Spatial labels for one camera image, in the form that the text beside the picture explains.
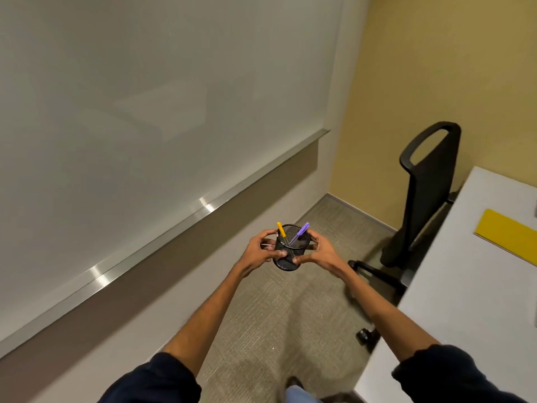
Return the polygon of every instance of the purple pen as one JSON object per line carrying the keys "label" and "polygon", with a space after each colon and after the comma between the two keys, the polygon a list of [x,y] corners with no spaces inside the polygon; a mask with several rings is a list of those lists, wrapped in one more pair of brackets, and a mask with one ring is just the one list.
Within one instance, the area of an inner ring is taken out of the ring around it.
{"label": "purple pen", "polygon": [[293,242],[296,240],[296,238],[299,237],[299,236],[301,236],[306,230],[308,230],[308,228],[309,228],[309,223],[306,222],[305,225],[302,226],[302,228],[301,228],[301,229],[299,230],[299,232],[296,234],[296,236],[293,237],[293,238],[291,239],[291,242],[289,242],[289,245],[292,245]]}

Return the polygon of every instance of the chair handle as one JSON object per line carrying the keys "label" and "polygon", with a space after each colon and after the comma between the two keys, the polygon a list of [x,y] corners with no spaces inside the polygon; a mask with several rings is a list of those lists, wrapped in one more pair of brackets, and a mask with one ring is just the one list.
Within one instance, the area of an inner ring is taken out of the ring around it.
{"label": "chair handle", "polygon": [[399,163],[407,172],[410,172],[414,167],[414,164],[410,161],[410,157],[412,157],[414,151],[416,151],[416,149],[427,139],[427,137],[433,135],[439,130],[446,130],[448,133],[460,134],[461,127],[457,123],[453,123],[451,121],[439,121],[418,134],[414,140],[412,140],[410,144],[406,146],[399,157]]}

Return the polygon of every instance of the sleeve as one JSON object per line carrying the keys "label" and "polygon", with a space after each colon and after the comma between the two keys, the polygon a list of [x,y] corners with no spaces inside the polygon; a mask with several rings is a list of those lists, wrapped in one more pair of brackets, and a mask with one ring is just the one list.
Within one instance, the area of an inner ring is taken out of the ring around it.
{"label": "sleeve", "polygon": [[470,355],[453,345],[432,345],[416,352],[392,376],[414,403],[524,403],[514,394],[500,391],[479,372]]}
{"label": "sleeve", "polygon": [[169,353],[160,352],[117,380],[98,403],[197,403],[200,395],[192,372]]}

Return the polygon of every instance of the yellow folder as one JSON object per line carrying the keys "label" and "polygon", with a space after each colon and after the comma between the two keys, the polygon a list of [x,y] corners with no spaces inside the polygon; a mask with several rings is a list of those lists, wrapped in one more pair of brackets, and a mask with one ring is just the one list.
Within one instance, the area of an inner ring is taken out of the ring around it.
{"label": "yellow folder", "polygon": [[474,233],[537,266],[537,230],[487,209]]}

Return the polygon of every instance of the chair backrest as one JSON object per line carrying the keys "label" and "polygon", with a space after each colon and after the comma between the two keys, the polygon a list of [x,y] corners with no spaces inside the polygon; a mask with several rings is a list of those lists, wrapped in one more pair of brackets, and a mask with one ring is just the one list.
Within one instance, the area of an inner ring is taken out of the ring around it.
{"label": "chair backrest", "polygon": [[[413,164],[410,157],[414,151],[439,130],[446,130],[448,134],[423,160]],[[399,162],[410,174],[410,182],[403,226],[382,250],[380,262],[384,266],[394,267],[405,260],[414,239],[446,201],[453,182],[460,139],[461,128],[457,123],[440,121],[422,131],[401,153]]]}

